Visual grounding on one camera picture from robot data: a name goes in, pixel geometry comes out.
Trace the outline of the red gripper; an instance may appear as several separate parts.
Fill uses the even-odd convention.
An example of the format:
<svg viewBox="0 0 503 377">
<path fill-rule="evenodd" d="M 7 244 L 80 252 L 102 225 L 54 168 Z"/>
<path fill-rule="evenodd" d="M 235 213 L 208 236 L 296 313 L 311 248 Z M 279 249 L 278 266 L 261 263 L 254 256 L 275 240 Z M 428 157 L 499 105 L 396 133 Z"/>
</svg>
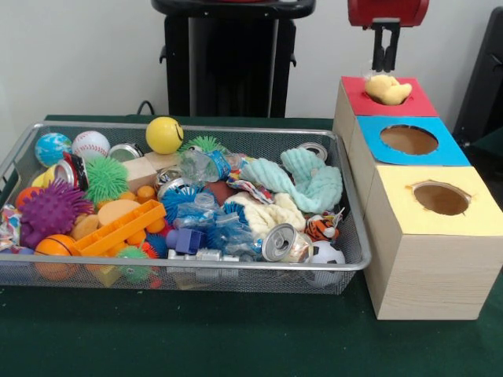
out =
<svg viewBox="0 0 503 377">
<path fill-rule="evenodd" d="M 398 48 L 398 26 L 388 25 L 391 32 L 390 44 L 382 46 L 383 26 L 377 22 L 398 22 L 401 27 L 421 25 L 428 11 L 428 0 L 348 0 L 348 18 L 351 26 L 374 30 L 373 62 L 375 72 L 392 72 Z"/>
</svg>

